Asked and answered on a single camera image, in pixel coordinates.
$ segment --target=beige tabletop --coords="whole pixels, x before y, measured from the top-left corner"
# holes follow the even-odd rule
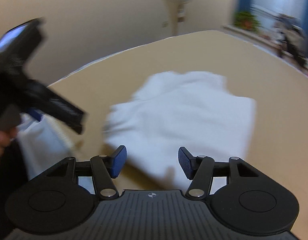
[[[192,33],[137,47],[53,84],[89,114],[83,135],[62,126],[79,149],[79,158],[108,151],[101,130],[111,105],[128,101],[148,76],[169,70],[223,75],[231,93],[256,100],[246,161],[294,193],[300,213],[292,231],[308,239],[308,79],[279,58],[222,32]],[[158,187],[130,166],[115,183],[120,191]]]

